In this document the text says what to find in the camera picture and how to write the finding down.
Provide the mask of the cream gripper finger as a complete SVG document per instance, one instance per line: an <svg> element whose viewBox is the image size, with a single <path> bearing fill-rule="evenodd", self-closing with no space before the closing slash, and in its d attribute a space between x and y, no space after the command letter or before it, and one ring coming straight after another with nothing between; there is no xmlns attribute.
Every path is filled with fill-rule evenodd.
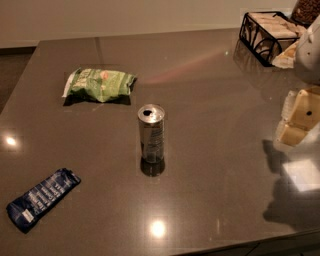
<svg viewBox="0 0 320 256"><path fill-rule="evenodd" d="M294 147L302 142L308 134L307 131L298 127L290 126L284 121L280 121L275 133L275 140L287 146Z"/></svg>

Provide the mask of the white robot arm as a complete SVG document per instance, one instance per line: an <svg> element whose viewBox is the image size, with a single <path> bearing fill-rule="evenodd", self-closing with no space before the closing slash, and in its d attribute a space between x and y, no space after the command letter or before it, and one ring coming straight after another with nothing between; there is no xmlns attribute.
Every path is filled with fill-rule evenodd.
<svg viewBox="0 0 320 256"><path fill-rule="evenodd" d="M290 91L285 98L273 142L279 151L300 144L320 122L320 16L300 37L293 68L308 88Z"/></svg>

